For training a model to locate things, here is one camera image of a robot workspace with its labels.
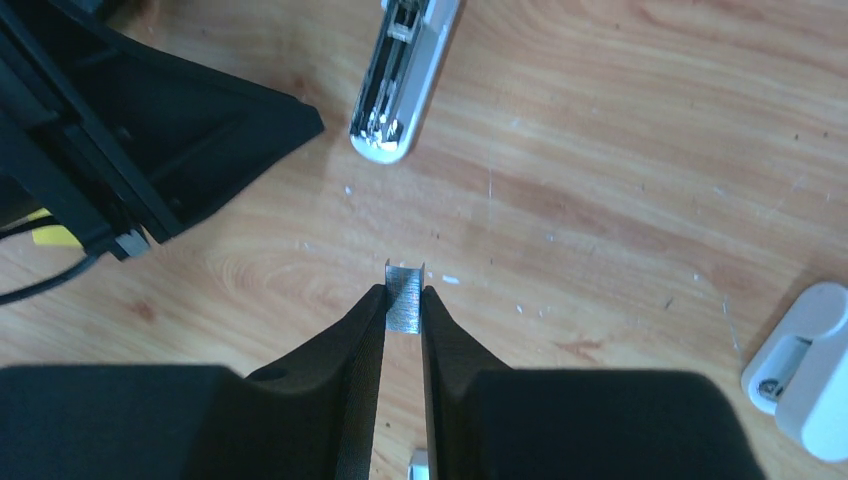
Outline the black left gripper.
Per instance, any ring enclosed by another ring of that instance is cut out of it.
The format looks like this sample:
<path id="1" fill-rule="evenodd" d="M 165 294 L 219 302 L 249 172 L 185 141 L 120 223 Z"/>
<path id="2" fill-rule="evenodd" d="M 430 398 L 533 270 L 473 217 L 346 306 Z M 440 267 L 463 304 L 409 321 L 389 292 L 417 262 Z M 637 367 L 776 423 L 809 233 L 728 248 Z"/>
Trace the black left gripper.
<path id="1" fill-rule="evenodd" d="M 149 250 L 95 171 L 106 158 L 83 123 L 139 201 L 137 220 L 161 243 L 323 132 L 315 107 L 145 46 L 71 1 L 41 2 L 39 24 L 57 66 L 2 2 L 4 227 L 45 208 L 89 256 Z"/>

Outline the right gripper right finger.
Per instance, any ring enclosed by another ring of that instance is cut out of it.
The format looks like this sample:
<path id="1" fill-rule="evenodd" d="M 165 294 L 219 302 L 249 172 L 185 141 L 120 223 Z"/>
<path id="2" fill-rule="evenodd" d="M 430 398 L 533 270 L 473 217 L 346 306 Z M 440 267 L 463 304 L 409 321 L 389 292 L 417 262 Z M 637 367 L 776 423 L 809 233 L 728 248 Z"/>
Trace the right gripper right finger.
<path id="1" fill-rule="evenodd" d="M 705 376 L 516 369 L 421 296 L 434 479 L 761 479 L 744 429 Z"/>

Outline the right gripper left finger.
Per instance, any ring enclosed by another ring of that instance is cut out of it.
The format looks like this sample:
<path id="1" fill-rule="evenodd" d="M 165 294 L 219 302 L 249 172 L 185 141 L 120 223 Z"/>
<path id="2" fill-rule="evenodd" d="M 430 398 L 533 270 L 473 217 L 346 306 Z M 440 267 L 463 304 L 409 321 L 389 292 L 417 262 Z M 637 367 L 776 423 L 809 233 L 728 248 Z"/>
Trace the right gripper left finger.
<path id="1" fill-rule="evenodd" d="M 387 293 L 248 376 L 221 365 L 1 372 L 5 479 L 365 479 Z"/>

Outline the silver staple strip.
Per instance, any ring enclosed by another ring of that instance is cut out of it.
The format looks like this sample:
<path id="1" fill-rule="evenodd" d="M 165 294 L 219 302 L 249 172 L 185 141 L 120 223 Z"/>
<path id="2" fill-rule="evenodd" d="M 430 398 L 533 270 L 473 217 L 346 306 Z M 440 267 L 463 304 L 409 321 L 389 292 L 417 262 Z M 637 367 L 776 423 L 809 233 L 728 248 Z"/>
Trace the silver staple strip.
<path id="1" fill-rule="evenodd" d="M 386 327 L 389 331 L 418 335 L 421 327 L 421 295 L 424 289 L 425 265 L 407 268 L 385 264 L 387 290 Z"/>

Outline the grey white stapler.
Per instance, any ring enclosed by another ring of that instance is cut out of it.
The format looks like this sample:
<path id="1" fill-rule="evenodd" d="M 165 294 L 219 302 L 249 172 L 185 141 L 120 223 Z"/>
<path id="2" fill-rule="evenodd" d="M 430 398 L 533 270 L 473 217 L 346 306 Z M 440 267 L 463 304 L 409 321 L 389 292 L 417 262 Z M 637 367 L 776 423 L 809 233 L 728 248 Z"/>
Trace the grey white stapler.
<path id="1" fill-rule="evenodd" d="M 413 148 L 459 17 L 457 0 L 383 1 L 349 126 L 362 157 L 395 164 Z"/>

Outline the white staple tray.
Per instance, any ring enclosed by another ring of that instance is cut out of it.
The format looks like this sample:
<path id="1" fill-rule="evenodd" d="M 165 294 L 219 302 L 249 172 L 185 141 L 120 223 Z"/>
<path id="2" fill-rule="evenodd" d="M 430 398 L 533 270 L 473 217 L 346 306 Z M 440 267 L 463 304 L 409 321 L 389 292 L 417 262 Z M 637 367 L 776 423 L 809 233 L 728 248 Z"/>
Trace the white staple tray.
<path id="1" fill-rule="evenodd" d="M 425 449 L 416 449 L 413 451 L 408 469 L 408 480 L 429 480 L 429 458 L 428 451 Z"/>

